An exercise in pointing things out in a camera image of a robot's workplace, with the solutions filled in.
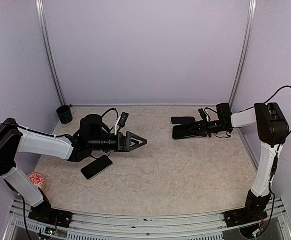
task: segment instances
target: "phone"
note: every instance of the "phone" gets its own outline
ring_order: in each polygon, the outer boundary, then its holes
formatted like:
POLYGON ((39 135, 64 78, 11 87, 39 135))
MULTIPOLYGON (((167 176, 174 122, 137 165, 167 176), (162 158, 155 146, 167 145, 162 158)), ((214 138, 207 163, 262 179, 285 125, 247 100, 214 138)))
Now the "phone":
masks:
POLYGON ((97 160, 82 168, 81 173, 87 180, 90 180, 97 176, 99 173, 102 173, 112 164, 114 163, 110 160, 110 158, 108 158, 106 155, 103 155, 102 157, 99 157, 97 160))
POLYGON ((183 125, 183 124, 194 124, 196 119, 194 116, 172 116, 171 124, 172 126, 183 125))

